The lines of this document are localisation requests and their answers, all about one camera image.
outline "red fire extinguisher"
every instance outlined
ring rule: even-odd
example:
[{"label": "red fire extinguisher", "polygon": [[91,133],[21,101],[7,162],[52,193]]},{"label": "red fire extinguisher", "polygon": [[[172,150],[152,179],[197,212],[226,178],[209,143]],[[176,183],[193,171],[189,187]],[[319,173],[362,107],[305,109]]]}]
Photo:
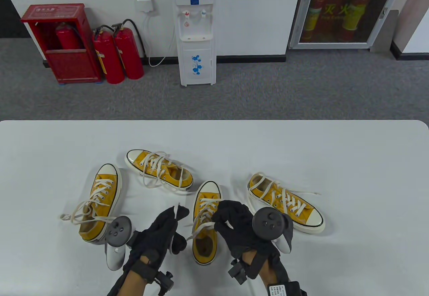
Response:
[{"label": "red fire extinguisher", "polygon": [[108,83],[122,83],[125,79],[122,69],[121,59],[116,50],[113,35],[108,31],[103,31],[103,27],[113,29],[109,26],[100,26],[94,30],[92,42],[98,59],[100,60],[101,68]]},{"label": "red fire extinguisher", "polygon": [[311,0],[308,8],[307,17],[304,23],[301,40],[308,42],[313,37],[313,31],[316,28],[317,20],[319,20],[325,0]]},{"label": "red fire extinguisher", "polygon": [[63,49],[83,49],[82,40],[75,28],[65,22],[55,29]]},{"label": "red fire extinguisher", "polygon": [[340,28],[339,41],[348,43],[353,41],[354,33],[370,0],[352,0],[348,13],[344,17],[343,24]]},{"label": "red fire extinguisher", "polygon": [[125,20],[123,23],[113,24],[112,27],[115,28],[113,36],[128,78],[140,79],[144,75],[143,64],[141,63],[141,58],[138,54],[138,48],[135,43],[133,31],[124,27],[124,24],[128,21],[133,24],[144,51],[140,33],[138,32],[135,23],[130,19]]}]

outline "red cabinet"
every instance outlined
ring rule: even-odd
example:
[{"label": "red cabinet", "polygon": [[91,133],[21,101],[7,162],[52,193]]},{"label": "red cabinet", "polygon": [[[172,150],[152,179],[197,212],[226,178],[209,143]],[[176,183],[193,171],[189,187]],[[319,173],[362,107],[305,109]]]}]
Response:
[{"label": "red cabinet", "polygon": [[[31,5],[21,19],[29,24],[59,83],[101,81],[84,8],[82,3]],[[64,25],[81,39],[81,49],[63,49],[56,31]]]}]

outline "wall outlet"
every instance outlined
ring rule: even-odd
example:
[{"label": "wall outlet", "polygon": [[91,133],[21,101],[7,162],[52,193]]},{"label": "wall outlet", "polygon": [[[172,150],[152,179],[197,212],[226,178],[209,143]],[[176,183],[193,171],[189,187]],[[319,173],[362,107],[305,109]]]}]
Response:
[{"label": "wall outlet", "polygon": [[141,12],[150,12],[154,10],[152,0],[135,0],[135,9]]}]

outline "white rubber sole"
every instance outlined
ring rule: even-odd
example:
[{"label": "white rubber sole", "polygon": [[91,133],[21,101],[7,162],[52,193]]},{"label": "white rubber sole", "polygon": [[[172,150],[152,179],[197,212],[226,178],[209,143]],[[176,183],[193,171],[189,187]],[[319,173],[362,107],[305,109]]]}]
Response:
[{"label": "white rubber sole", "polygon": [[[204,185],[205,185],[205,184],[207,184],[208,182],[213,182],[213,183],[215,183],[215,184],[218,186],[219,194],[220,194],[220,196],[221,196],[221,198],[222,198],[222,190],[221,190],[221,187],[219,186],[219,184],[217,184],[216,182],[211,181],[211,180],[205,181],[203,184],[201,184],[201,185],[199,186],[199,188],[198,188],[197,192],[195,193],[195,199],[193,200],[193,214],[192,214],[192,219],[193,219],[193,221],[195,221],[195,207],[196,207],[196,201],[197,201],[197,198],[198,198],[199,192],[201,191],[202,187],[204,187]],[[211,261],[209,261],[209,262],[201,263],[201,262],[199,262],[199,261],[195,258],[195,255],[193,254],[193,241],[194,241],[194,240],[195,240],[195,238],[194,238],[194,239],[192,239],[192,256],[193,256],[193,259],[195,260],[195,262],[196,262],[198,265],[201,265],[201,266],[207,266],[207,265],[210,265],[210,264],[211,264],[211,263],[216,259],[216,256],[218,255],[218,246],[216,245],[216,253],[215,253],[215,255],[214,255],[213,259],[212,259]]]},{"label": "white rubber sole", "polygon": [[[124,160],[125,160],[125,164],[127,164],[128,168],[129,168],[129,169],[131,169],[134,173],[138,174],[139,176],[141,176],[141,177],[146,177],[146,178],[150,178],[150,179],[155,179],[155,180],[157,180],[157,179],[158,179],[156,176],[149,175],[149,174],[143,173],[142,171],[138,170],[138,169],[133,165],[133,163],[131,163],[131,162],[127,159],[127,155],[125,155]],[[170,183],[168,183],[167,181],[164,181],[163,179],[161,179],[161,181],[162,181],[163,183],[167,184],[169,187],[172,187],[173,189],[176,189],[176,190],[178,190],[178,191],[187,191],[187,189],[189,189],[189,188],[192,186],[192,184],[193,184],[193,178],[192,178],[192,182],[191,182],[191,184],[190,184],[189,186],[187,186],[187,187],[182,187],[182,188],[175,187],[175,186],[171,185]]]},{"label": "white rubber sole", "polygon": [[[115,170],[116,170],[116,172],[118,174],[118,186],[117,186],[117,189],[116,189],[116,195],[115,195],[115,198],[113,199],[112,207],[110,208],[109,214],[107,215],[108,217],[110,217],[113,214],[113,212],[115,210],[115,206],[118,203],[119,197],[121,195],[121,191],[122,191],[122,174],[121,174],[121,172],[120,172],[120,170],[118,169],[117,166],[115,166],[112,163],[107,163],[107,164],[112,165],[115,168]],[[94,242],[94,241],[100,241],[101,239],[103,239],[108,226],[109,226],[109,224],[104,223],[104,227],[101,230],[101,233],[96,238],[94,238],[92,240],[86,240],[86,241],[87,242]]]},{"label": "white rubber sole", "polygon": [[[247,184],[247,189],[248,189],[248,193],[249,193],[249,196],[250,196],[250,198],[253,198],[253,199],[255,199],[256,201],[259,201],[259,202],[263,202],[264,204],[266,204],[268,207],[272,207],[273,209],[275,209],[271,204],[269,204],[267,201],[265,201],[265,200],[263,200],[263,199],[261,199],[261,198],[259,198],[259,197],[257,197],[251,190],[250,190],[250,187],[249,187],[249,183]],[[323,222],[322,222],[322,224],[320,225],[320,226],[317,226],[317,227],[310,227],[310,226],[303,226],[303,225],[301,225],[301,224],[299,224],[299,223],[297,223],[297,222],[294,222],[293,221],[293,219],[292,219],[292,221],[293,221],[293,223],[294,223],[294,229],[296,229],[296,230],[299,230],[299,231],[301,231],[301,232],[303,232],[303,233],[308,233],[308,234],[310,234],[310,235],[314,235],[314,234],[317,234],[317,233],[321,233],[323,230],[325,230],[325,218],[323,217],[323,215],[320,213],[320,211],[319,210],[317,210],[317,212],[319,212],[319,214],[320,214],[320,216],[322,217],[322,220],[323,220]]]}]

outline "sneaker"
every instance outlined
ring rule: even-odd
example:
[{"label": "sneaker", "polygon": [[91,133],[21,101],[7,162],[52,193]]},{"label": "sneaker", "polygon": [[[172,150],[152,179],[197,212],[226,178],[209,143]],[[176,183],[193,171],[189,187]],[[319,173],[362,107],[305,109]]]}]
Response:
[{"label": "sneaker", "polygon": [[[193,183],[191,173],[167,159],[164,152],[149,152],[144,150],[131,150],[125,156],[125,163],[135,173],[143,177],[146,187],[154,188],[158,182],[168,185],[175,190],[186,191]],[[156,179],[155,184],[148,185],[145,178]]]},{"label": "sneaker", "polygon": [[281,187],[279,183],[268,179],[263,173],[253,175],[247,188],[250,198],[290,216],[295,229],[305,233],[321,233],[325,229],[325,219],[314,206]]},{"label": "sneaker", "polygon": [[89,199],[78,204],[71,215],[62,214],[60,219],[80,225],[79,234],[84,241],[100,241],[104,238],[107,224],[116,218],[111,215],[121,189],[122,177],[119,169],[113,164],[104,164],[95,176]]},{"label": "sneaker", "polygon": [[218,234],[211,216],[216,212],[222,201],[221,188],[213,181],[206,181],[196,192],[193,206],[192,253],[200,265],[210,264],[218,250]]}]

